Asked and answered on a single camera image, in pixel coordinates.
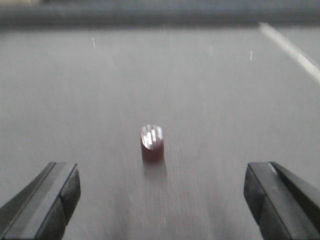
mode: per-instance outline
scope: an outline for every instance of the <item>gray surface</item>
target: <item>gray surface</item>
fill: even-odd
[[[319,27],[280,27],[279,31],[297,45],[312,60],[316,63],[320,63]]]
[[[256,28],[2,31],[0,204],[49,161],[77,162],[65,240],[261,239],[247,162],[319,188],[319,93]],[[142,163],[146,123],[165,165]]]

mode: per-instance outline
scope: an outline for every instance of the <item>gray floor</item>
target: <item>gray floor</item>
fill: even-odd
[[[280,32],[320,62],[318,27]],[[320,188],[319,95],[258,28],[2,31],[0,205],[49,161],[76,162],[64,240],[260,240],[247,163]],[[146,123],[164,131],[158,167],[141,160]]]

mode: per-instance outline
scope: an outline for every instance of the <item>white line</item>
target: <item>white line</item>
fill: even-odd
[[[320,67],[311,57],[300,50],[296,45],[290,42],[280,32],[267,23],[260,23],[260,31],[276,42],[290,58],[295,60],[301,67],[310,74],[320,84]]]
[[[92,44],[93,44],[93,48],[95,49],[96,48],[96,44],[95,44],[94,38],[92,38]]]

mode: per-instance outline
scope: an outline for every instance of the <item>floor marking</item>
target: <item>floor marking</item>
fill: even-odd
[[[95,49],[96,48],[96,44],[95,44],[94,38],[92,38],[92,44],[93,44],[93,48]]]
[[[260,31],[277,43],[290,58],[295,60],[301,67],[320,84],[320,66],[311,57],[294,45],[289,39],[270,26],[268,23],[260,23]]]

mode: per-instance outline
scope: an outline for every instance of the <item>white stripe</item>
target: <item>white stripe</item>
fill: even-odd
[[[95,49],[96,48],[96,44],[95,44],[94,38],[92,38],[92,44],[93,44],[93,48]]]
[[[290,58],[295,60],[302,68],[310,74],[318,84],[320,84],[320,67],[314,60],[307,54],[300,50],[296,45],[290,42],[289,39],[284,37],[280,32],[274,29],[267,23],[260,23],[260,30],[271,40],[276,42],[283,51],[285,51]]]

